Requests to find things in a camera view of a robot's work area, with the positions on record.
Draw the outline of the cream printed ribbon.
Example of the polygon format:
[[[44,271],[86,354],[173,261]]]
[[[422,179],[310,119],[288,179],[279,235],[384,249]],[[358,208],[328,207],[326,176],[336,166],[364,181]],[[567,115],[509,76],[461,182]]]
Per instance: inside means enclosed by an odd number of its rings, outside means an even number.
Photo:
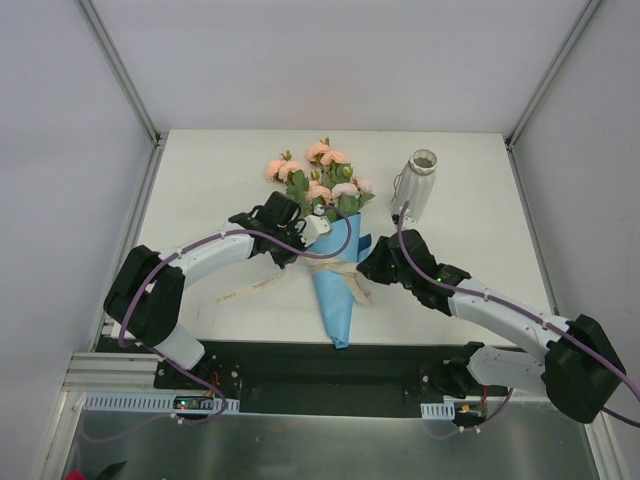
[[[358,271],[356,268],[357,264],[355,262],[347,262],[333,257],[324,260],[308,259],[307,263],[310,266],[312,274],[331,272],[341,276],[357,303],[362,305],[370,305],[372,303],[370,292],[367,291],[359,282]],[[216,297],[215,303],[223,304],[250,296],[260,290],[264,290],[271,285],[274,285],[284,276],[285,273],[275,274],[259,282],[228,292]]]

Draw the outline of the pink flower bouquet blue wrap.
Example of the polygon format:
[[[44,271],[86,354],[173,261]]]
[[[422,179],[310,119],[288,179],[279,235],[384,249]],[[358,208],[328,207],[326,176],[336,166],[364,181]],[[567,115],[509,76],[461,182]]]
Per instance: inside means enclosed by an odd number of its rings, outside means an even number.
[[[366,257],[371,237],[361,234],[361,210],[374,199],[373,187],[355,174],[352,163],[331,147],[328,137],[307,149],[305,163],[297,161],[290,150],[281,152],[267,164],[265,177],[285,187],[302,216],[318,214],[331,222],[332,231],[311,246],[308,259],[335,257],[357,264]],[[311,279],[326,335],[335,348],[347,348],[353,309],[359,303],[341,276],[311,273]]]

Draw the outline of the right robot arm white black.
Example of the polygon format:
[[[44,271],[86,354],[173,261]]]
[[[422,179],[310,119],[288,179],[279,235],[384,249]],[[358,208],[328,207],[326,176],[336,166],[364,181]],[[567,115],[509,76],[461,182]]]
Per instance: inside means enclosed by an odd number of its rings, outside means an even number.
[[[463,399],[482,386],[543,394],[565,416],[588,424],[622,382],[624,366],[595,319],[536,313],[501,298],[467,271],[438,262],[416,230],[380,237],[357,270],[374,283],[399,284],[421,305],[515,345],[503,350],[467,343],[461,355],[429,374],[444,395]]]

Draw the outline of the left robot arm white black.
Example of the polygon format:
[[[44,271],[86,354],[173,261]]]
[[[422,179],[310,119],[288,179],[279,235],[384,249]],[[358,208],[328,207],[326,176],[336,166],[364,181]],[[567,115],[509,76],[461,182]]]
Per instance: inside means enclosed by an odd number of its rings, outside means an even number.
[[[213,241],[158,252],[145,245],[127,255],[103,308],[145,347],[176,364],[176,375],[188,388],[204,387],[211,365],[204,346],[179,324],[184,291],[197,281],[235,262],[268,253],[280,268],[295,261],[287,248],[306,251],[325,224],[308,215],[285,195],[275,192],[263,205],[231,216]]]

